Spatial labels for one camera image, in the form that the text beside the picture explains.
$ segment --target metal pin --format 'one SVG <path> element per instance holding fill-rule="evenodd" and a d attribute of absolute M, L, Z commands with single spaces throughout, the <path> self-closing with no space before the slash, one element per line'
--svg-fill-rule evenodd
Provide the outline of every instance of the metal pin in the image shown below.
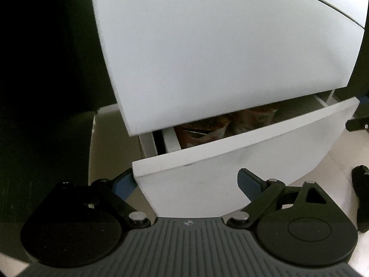
<path fill-rule="evenodd" d="M 237 211 L 232 214 L 231 219 L 237 222 L 246 222 L 249 219 L 250 215 L 244 211 Z"/>
<path fill-rule="evenodd" d="M 134 211 L 131 212 L 128 217 L 135 224 L 141 224 L 144 220 L 147 219 L 147 214 L 142 211 Z"/>

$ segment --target white cabinet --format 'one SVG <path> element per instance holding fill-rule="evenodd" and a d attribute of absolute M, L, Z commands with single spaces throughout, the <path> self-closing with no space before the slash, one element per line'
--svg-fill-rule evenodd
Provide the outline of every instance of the white cabinet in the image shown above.
<path fill-rule="evenodd" d="M 93 0 L 125 126 L 147 158 L 135 178 L 159 216 L 209 217 L 248 203 L 246 167 L 289 184 L 338 138 L 356 98 L 347 85 L 368 0 Z M 181 150 L 172 126 L 283 101 L 270 126 Z M 157 156 L 152 131 L 163 130 Z"/>

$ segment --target white drawer panel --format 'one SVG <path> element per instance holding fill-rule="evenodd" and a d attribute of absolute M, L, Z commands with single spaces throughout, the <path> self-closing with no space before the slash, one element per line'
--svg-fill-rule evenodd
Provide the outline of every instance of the white drawer panel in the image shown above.
<path fill-rule="evenodd" d="M 158 216 L 222 216 L 249 203 L 237 186 L 239 169 L 290 184 L 319 164 L 358 104 L 351 98 L 264 128 L 135 161 L 134 175 Z"/>
<path fill-rule="evenodd" d="M 346 86 L 364 30 L 318 0 L 93 0 L 130 135 Z"/>

